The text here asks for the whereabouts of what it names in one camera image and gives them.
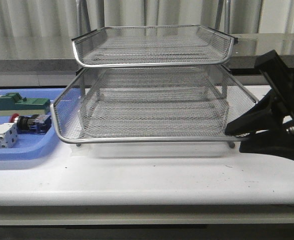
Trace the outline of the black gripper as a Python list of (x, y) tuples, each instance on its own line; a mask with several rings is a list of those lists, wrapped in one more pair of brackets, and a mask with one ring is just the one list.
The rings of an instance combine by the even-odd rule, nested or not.
[(250, 133), (248, 139), (240, 144), (241, 153), (272, 155), (294, 161), (294, 126), (281, 127), (284, 106), (294, 120), (294, 73), (275, 50), (259, 56), (254, 67), (274, 91), (269, 91), (250, 110), (229, 122), (225, 134), (239, 136)]

